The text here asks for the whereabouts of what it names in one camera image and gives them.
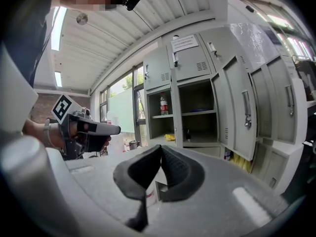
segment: bottle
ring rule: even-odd
[[[160,111],[161,111],[161,115],[168,115],[168,103],[167,103],[167,99],[164,96],[164,92],[162,93],[162,96],[160,97]]]

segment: corrugated metal ceiling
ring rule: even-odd
[[[79,25],[79,11],[68,10],[55,53],[55,70],[62,72],[63,87],[87,90],[129,46],[157,27],[187,14],[209,10],[209,0],[141,0],[134,11],[86,12],[88,23]]]

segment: brick wall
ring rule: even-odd
[[[53,109],[59,97],[60,95],[56,94],[39,93],[39,98],[31,111],[31,120],[36,123],[45,123],[47,118],[53,119],[54,117],[51,113],[51,110]],[[82,107],[87,107],[90,109],[90,98],[75,96],[70,97]]]

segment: ceiling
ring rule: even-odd
[[[113,11],[85,12],[88,23],[83,26],[76,21],[80,12],[67,10],[60,50],[49,51],[47,60],[39,65],[35,84],[56,88],[53,72],[60,71],[63,89],[88,91],[137,40],[179,17],[214,11],[214,1],[141,0],[133,11],[120,6]]]

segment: bracelet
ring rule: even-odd
[[[49,136],[51,125],[52,124],[49,123],[49,119],[47,119],[44,125],[44,146],[47,148],[54,148]]]

